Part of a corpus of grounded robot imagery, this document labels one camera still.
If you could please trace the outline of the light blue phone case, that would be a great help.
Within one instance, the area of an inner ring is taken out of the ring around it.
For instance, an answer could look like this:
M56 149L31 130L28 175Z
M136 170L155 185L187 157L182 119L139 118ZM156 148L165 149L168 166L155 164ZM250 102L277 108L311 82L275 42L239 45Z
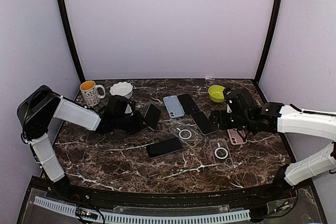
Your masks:
M181 118L185 115L184 109L180 104L177 96L171 95L163 98L163 102L169 114L169 117L172 119Z

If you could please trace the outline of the black phone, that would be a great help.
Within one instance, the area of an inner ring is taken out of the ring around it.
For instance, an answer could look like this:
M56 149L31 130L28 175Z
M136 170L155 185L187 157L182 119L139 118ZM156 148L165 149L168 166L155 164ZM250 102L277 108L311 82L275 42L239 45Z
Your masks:
M190 94L180 94L177 96L177 98L186 114L192 114L199 111L198 106Z

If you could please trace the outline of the clear magsafe phone case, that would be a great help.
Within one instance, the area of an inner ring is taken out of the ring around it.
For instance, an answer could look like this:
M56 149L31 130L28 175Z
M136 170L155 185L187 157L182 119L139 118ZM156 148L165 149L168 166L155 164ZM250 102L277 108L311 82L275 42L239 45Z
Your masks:
M195 147L203 140L200 134L183 123L174 123L169 127L169 130L179 140L190 147Z

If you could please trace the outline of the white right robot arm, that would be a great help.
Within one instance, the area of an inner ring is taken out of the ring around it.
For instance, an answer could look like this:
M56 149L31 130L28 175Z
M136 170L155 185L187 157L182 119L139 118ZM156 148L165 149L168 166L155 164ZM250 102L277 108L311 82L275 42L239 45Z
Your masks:
M320 175L335 172L335 113L309 111L293 104L227 100L225 110L212 111L209 119L221 130L245 130L253 135L259 132L297 133L331 140L325 148L309 157L280 167L268 188L273 200L287 193L288 187Z

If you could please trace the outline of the black frame post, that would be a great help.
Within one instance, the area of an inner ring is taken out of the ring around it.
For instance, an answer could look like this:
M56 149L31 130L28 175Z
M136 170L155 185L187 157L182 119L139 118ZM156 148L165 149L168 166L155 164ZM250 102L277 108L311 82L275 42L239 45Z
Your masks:
M70 51L71 59L72 59L73 65L75 67L78 79L82 83L86 79L85 79L85 75L84 75L84 72L83 72L83 69L82 69L82 66L81 66L81 63L80 63L78 53L77 53L75 41L74 41L74 38L73 38L73 35L72 35L70 22L69 22L69 17L68 17L67 8L66 8L66 2L65 2L65 0L57 0L57 3L58 3L59 13L60 13L61 21L62 21L62 26L63 26L64 33L65 33L65 36L66 36L66 41L67 41L68 48L69 48L69 51Z
M268 26L268 30L267 30L267 34L265 38L265 43L264 43L263 50L260 56L260 61L257 67L257 71L254 77L254 83L257 86L259 85L261 81L261 78L262 78L262 75L263 75L263 72L266 66L272 39L274 37L274 33L276 29L280 5L281 5L281 0L274 0L272 11L271 11L271 16L270 16L270 21L269 21L269 26Z

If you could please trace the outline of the green bowl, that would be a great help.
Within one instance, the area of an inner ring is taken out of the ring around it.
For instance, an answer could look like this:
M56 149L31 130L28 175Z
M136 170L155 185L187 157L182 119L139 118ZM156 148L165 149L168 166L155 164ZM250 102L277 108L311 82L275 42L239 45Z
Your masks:
M223 86L219 86L219 85L213 85L211 87L208 88L208 94L209 94L209 98L211 101L215 102L215 103L222 103L225 101L224 95L223 95L223 91L226 88Z

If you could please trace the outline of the pink phone case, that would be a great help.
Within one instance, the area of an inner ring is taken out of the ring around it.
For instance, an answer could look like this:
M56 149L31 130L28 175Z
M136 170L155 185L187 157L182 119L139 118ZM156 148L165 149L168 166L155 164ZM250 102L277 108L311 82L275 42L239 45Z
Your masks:
M238 129L227 130L229 140L232 145L243 145L247 143L246 135L244 131Z

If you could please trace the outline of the black front rail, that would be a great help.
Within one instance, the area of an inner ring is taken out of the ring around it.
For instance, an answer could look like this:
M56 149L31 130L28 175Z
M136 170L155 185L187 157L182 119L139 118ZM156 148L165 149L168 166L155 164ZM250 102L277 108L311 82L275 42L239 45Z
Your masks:
M70 188L77 194L71 200L108 209L116 206L177 208L229 205L230 207L259 207L274 200L287 198L294 200L298 196L297 191L293 189L285 190L281 194L273 194L270 185L191 194L123 193L73 185Z

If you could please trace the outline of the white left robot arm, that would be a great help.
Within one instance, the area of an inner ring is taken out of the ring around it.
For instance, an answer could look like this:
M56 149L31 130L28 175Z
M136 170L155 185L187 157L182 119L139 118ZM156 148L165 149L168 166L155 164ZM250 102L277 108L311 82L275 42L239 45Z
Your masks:
M148 123L135 108L135 102L120 95L113 95L107 105L96 110L58 94L46 85L26 98L18 106L16 115L22 127L22 142L29 145L35 162L55 183L53 191L63 201L74 197L74 189L63 181L66 173L49 137L49 128L54 121L60 127L68 123L101 135L116 130L133 135L142 131Z

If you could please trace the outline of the left green circuit board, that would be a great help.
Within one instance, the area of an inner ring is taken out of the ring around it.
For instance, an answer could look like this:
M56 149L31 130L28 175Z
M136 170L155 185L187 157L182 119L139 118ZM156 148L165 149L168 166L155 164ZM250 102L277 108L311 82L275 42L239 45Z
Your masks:
M83 221L96 221L98 219L98 215L90 210L82 209L82 208L76 208L75 210L75 216L79 220Z

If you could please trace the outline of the black right frame post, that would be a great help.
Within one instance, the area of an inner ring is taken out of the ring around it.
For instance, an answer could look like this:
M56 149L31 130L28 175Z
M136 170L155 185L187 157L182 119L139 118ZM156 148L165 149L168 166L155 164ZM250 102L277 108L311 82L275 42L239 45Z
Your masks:
M269 21L269 26L268 26L268 30L267 30L267 34L265 38L265 43L264 43L263 50L260 56L260 61L257 67L257 71L254 77L254 83L257 86L259 85L261 81L261 78L262 78L262 75L263 75L263 72L266 66L272 39L274 37L274 33L276 29L280 5L281 5L281 0L274 0L272 11L271 11L271 16L270 16L270 21Z

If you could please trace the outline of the white patterned mug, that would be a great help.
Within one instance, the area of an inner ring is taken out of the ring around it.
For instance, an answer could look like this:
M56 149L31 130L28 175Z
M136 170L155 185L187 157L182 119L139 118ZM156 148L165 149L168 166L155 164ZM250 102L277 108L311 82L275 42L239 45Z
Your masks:
M105 88L93 80L85 81L80 85L80 92L87 106L93 107L106 97Z

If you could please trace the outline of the green circuit board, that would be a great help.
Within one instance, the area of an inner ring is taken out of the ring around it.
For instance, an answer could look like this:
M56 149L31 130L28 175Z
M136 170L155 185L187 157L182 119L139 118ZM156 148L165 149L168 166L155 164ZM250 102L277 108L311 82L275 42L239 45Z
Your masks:
M286 210L288 208L292 208L292 204L289 201L285 201L280 206L277 206L273 210L273 213L281 212L281 211L284 211L284 210Z
M98 215L90 210L82 209L82 208L76 208L75 210L75 216L79 220L83 221L96 221L98 219Z

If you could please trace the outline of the white scalloped bowl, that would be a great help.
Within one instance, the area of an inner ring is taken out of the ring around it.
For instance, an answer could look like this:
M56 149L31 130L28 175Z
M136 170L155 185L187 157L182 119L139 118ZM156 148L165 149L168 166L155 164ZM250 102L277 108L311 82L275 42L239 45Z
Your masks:
M120 95L129 99L133 95L133 89L134 86L131 83L124 81L113 84L109 92L111 95Z

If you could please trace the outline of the black left frame post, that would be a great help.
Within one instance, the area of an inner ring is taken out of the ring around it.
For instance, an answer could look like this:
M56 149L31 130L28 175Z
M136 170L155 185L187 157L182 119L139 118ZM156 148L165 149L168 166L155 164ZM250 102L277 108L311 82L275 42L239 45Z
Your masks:
M61 21L62 21L62 26L63 26L64 33L65 33L65 36L66 36L66 41L67 41L68 48L69 48L69 51L70 51L71 59L72 59L73 65L75 67L78 79L82 83L86 79L85 79L85 75L84 75L84 72L83 72L83 69L82 69L82 66L81 66L81 63L80 63L78 53L77 53L75 41L74 41L74 38L73 38L73 35L72 35L70 22L69 22L69 17L68 17L67 8L66 8L66 2L65 2L65 0L57 0L57 3L58 3L59 13L60 13Z

